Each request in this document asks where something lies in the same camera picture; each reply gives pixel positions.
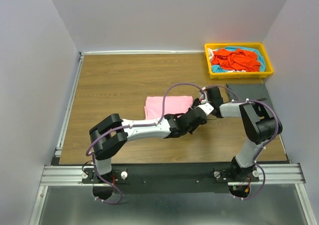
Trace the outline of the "pink t-shirt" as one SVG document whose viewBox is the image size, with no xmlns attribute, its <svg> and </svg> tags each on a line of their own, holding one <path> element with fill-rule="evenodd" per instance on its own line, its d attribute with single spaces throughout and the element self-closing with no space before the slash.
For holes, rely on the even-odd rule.
<svg viewBox="0 0 319 225">
<path fill-rule="evenodd" d="M 157 119 L 162 115 L 163 97 L 147 97 L 144 111 L 145 119 Z M 164 103 L 164 115 L 186 113 L 193 104 L 192 96 L 167 96 Z"/>
</svg>

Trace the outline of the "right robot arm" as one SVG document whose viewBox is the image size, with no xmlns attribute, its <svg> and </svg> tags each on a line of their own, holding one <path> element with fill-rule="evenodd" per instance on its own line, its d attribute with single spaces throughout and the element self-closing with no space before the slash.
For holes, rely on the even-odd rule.
<svg viewBox="0 0 319 225">
<path fill-rule="evenodd" d="M 232 100 L 225 103 L 217 86 L 209 86 L 204 91 L 214 108 L 212 114 L 215 117 L 242 119 L 246 140 L 240 152 L 233 157 L 229 169 L 230 177 L 241 181 L 252 173 L 257 158 L 266 145 L 282 132 L 282 124 L 266 99 Z"/>
</svg>

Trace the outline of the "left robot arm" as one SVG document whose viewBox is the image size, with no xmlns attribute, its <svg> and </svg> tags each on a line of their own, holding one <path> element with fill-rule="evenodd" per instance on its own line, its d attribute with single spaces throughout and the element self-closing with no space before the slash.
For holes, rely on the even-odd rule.
<svg viewBox="0 0 319 225">
<path fill-rule="evenodd" d="M 179 138 L 192 134 L 200 125 L 207 123 L 210 112 L 197 106 L 186 113 L 166 114 L 163 118 L 151 120 L 127 120 L 118 113 L 111 114 L 89 130 L 91 147 L 86 152 L 94 156 L 93 176 L 98 182 L 110 179 L 112 157 L 127 142 L 147 138 Z"/>
</svg>

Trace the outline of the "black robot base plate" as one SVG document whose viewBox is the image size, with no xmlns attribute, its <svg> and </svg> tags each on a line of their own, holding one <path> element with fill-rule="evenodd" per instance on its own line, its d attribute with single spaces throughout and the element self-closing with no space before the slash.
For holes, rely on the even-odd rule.
<svg viewBox="0 0 319 225">
<path fill-rule="evenodd" d="M 231 163 L 113 164 L 103 173 L 82 168 L 82 183 L 93 186 L 93 195 L 104 201 L 116 193 L 178 194 L 231 193 L 246 198 L 259 181 L 255 166 L 236 169 Z"/>
</svg>

